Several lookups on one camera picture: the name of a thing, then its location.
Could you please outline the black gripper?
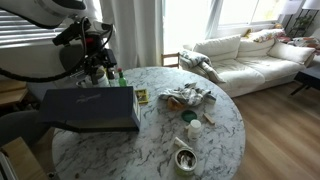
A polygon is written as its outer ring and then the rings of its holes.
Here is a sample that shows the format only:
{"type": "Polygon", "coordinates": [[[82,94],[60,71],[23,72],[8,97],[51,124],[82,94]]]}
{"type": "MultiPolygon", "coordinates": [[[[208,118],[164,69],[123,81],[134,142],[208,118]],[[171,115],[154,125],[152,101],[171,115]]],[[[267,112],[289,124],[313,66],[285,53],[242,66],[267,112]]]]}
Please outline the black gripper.
{"type": "Polygon", "coordinates": [[[117,65],[114,53],[105,47],[103,38],[97,34],[87,34],[85,36],[86,55],[84,62],[84,72],[91,78],[93,85],[98,84],[97,70],[100,66],[113,68],[117,65]]]}

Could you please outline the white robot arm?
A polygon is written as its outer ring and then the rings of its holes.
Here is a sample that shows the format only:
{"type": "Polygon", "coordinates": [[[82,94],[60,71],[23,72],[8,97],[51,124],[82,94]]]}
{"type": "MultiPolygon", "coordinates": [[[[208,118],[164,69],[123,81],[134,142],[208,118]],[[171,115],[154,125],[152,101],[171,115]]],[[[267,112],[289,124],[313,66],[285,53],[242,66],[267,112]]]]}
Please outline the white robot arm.
{"type": "Polygon", "coordinates": [[[113,25],[86,16],[86,0],[1,0],[0,8],[18,15],[44,29],[57,28],[65,19],[73,23],[52,39],[54,45],[67,47],[72,40],[80,40],[82,50],[79,61],[69,70],[51,77],[27,77],[0,69],[0,74],[11,79],[43,83],[62,79],[83,69],[93,85],[98,84],[97,70],[114,67],[117,62],[113,51],[107,49],[104,38],[111,38],[113,25]]]}

